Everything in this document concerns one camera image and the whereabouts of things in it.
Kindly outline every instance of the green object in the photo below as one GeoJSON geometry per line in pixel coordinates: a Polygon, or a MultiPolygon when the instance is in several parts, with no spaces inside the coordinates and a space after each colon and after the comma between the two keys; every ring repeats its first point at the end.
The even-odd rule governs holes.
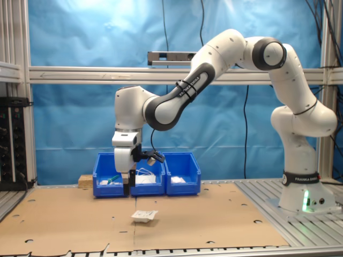
{"type": "Polygon", "coordinates": [[[307,209],[307,199],[309,198],[309,191],[306,190],[305,193],[304,193],[304,202],[303,202],[303,205],[302,205],[302,211],[306,211],[307,209]]]}
{"type": "Polygon", "coordinates": [[[108,183],[110,184],[111,182],[115,181],[118,177],[120,177],[119,175],[115,175],[113,178],[110,178],[108,180],[108,183]]]}

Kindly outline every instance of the blue backdrop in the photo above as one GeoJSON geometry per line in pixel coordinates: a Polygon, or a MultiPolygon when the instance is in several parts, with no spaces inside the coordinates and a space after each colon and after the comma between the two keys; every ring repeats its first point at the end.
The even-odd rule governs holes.
{"type": "MultiPolygon", "coordinates": [[[[304,68],[319,67],[316,27],[305,1],[204,0],[203,39],[228,28],[291,44],[304,68]]],[[[165,0],[170,51],[197,51],[200,0],[165,0]]],[[[29,0],[31,62],[38,66],[146,67],[148,51],[166,51],[161,0],[29,0]]],[[[38,182],[76,183],[111,152],[114,96],[120,85],[33,85],[38,182]]],[[[144,86],[162,95],[165,85],[144,86]]],[[[209,86],[170,131],[154,134],[162,152],[193,152],[202,179],[243,178],[246,86],[209,86]]],[[[248,178],[281,177],[284,151],[270,115],[273,89],[251,86],[247,103],[248,178]]],[[[144,127],[143,147],[151,129],[144,127]]]]}

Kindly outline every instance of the cardboard table surface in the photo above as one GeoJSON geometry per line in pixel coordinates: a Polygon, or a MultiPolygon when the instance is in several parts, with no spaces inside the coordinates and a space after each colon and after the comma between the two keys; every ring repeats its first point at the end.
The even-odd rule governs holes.
{"type": "Polygon", "coordinates": [[[199,196],[137,199],[40,188],[0,223],[0,255],[100,252],[108,244],[107,252],[288,245],[234,184],[204,185],[199,196]],[[145,224],[133,222],[136,210],[159,212],[145,224]]]}

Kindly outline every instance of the blue bin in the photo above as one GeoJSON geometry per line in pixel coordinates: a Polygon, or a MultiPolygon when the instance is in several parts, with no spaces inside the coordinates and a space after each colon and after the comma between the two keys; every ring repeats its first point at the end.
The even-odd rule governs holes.
{"type": "MultiPolygon", "coordinates": [[[[156,162],[149,166],[146,160],[137,163],[137,170],[147,169],[156,175],[156,184],[136,184],[131,187],[131,195],[163,195],[166,193],[166,172],[163,163],[156,162]]],[[[114,164],[114,153],[98,153],[93,171],[93,195],[95,197],[118,197],[124,196],[123,180],[121,174],[116,171],[114,164]],[[120,185],[100,185],[103,180],[108,180],[115,175],[120,175],[115,182],[120,185]]]]}
{"type": "Polygon", "coordinates": [[[167,173],[167,195],[195,195],[200,192],[201,171],[193,153],[163,153],[167,173]],[[172,183],[172,177],[186,183],[172,183]]]}
{"type": "Polygon", "coordinates": [[[93,195],[95,197],[114,197],[124,196],[123,179],[114,165],[114,153],[98,153],[93,170],[93,195]],[[103,180],[113,178],[115,175],[120,177],[115,182],[120,185],[100,185],[103,180]]]}
{"type": "Polygon", "coordinates": [[[137,184],[131,187],[131,195],[164,195],[166,194],[166,170],[163,163],[158,161],[149,166],[146,160],[137,163],[137,170],[144,168],[151,171],[156,176],[156,184],[137,184]]]}

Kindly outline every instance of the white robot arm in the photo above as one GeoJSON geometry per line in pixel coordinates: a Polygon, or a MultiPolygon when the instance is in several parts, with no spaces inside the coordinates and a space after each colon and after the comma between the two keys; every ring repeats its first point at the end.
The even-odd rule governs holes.
{"type": "Polygon", "coordinates": [[[282,194],[280,205],[291,211],[328,209],[335,205],[332,193],[319,182],[315,150],[305,139],[307,136],[330,135],[337,126],[335,113],[311,92],[291,46],[271,37],[245,39],[234,29],[222,32],[205,44],[193,57],[189,75],[178,81],[167,95],[156,96],[139,86],[116,92],[116,132],[112,143],[116,169],[122,173],[124,184],[127,183],[125,193],[128,194],[129,186],[135,186],[136,162],[142,158],[163,161],[155,151],[141,154],[141,130],[145,122],[155,130],[170,130],[183,109],[235,64],[246,69],[268,71],[276,95],[285,105],[276,108],[272,114],[272,125],[285,148],[286,193],[282,194]],[[304,208],[304,192],[311,188],[314,190],[308,198],[312,201],[304,208]]]}

